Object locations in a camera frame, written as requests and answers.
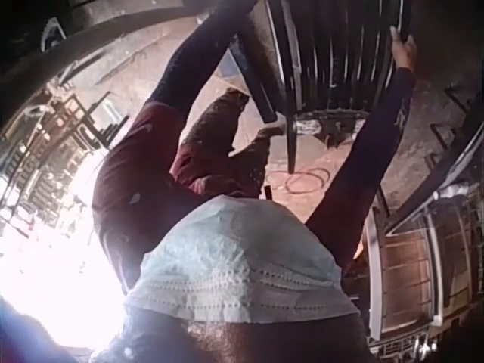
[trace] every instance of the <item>face mask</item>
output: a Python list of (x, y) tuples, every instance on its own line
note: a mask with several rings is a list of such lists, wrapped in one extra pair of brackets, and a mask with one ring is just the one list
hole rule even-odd
[(358, 312), (317, 237), (270, 200), (216, 197), (147, 254), (126, 305), (192, 321), (275, 323)]

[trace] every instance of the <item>white surgical mask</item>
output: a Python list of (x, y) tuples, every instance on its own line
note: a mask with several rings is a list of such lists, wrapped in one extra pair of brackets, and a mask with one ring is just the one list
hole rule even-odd
[(358, 312), (317, 237), (270, 200), (216, 197), (147, 254), (126, 305), (192, 321), (275, 323)]

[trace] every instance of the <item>hand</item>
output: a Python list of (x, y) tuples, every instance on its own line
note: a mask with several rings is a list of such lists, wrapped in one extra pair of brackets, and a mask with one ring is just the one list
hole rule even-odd
[(414, 72), (417, 63), (417, 45), (414, 37), (408, 36), (407, 42), (403, 43), (399, 31), (394, 26), (390, 27), (390, 33), (392, 34), (392, 54), (397, 68), (408, 68)]

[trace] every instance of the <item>person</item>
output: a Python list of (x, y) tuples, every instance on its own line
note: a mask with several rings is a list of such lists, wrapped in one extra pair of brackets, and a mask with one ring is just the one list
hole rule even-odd
[(391, 28), (391, 85), (303, 224), (259, 199), (279, 128), (231, 155), (246, 95), (227, 90), (178, 146), (195, 98), (255, 4), (219, 2), (100, 169), (95, 228), (127, 297), (123, 329), (93, 362), (373, 361), (340, 280), (402, 138), (416, 45)]

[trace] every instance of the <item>floor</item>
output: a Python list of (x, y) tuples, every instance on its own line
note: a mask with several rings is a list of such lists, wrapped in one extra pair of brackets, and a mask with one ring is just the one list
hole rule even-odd
[[(106, 0), (89, 5), (86, 13), (90, 23), (97, 23), (126, 12), (167, 5), (177, 5), (177, 0), (144, 0), (137, 2), (136, 6), (126, 0)], [(463, 119), (463, 113), (444, 95), (444, 87), (461, 85), (464, 100), (477, 90), (484, 29), (476, 15), (476, 6), (479, 3), (471, 0), (414, 2), (412, 32), (420, 50), (418, 81), (405, 136), (383, 180), (391, 209), (401, 205), (428, 174), (424, 157), (431, 152), (440, 152), (430, 131), (430, 123), (455, 126)], [(177, 20), (120, 39), (110, 46), (101, 66), (90, 68), (88, 76), (75, 80), (76, 92), (84, 102), (90, 103), (106, 90), (111, 90), (113, 103), (134, 117), (156, 85), (169, 56), (195, 26), (194, 19)], [(122, 61), (119, 60), (120, 54), (123, 54)], [(187, 129), (227, 87), (228, 84), (216, 76), (208, 81), (193, 107)], [(235, 147), (242, 148), (247, 144), (261, 126), (262, 120), (250, 102), (240, 118)], [(267, 176), (274, 199), (288, 206), (302, 220), (307, 219), (324, 196), (350, 147), (346, 144), (336, 150), (327, 150), (313, 137), (301, 136), (297, 173), (288, 175), (285, 172), (285, 140), (275, 138)]]

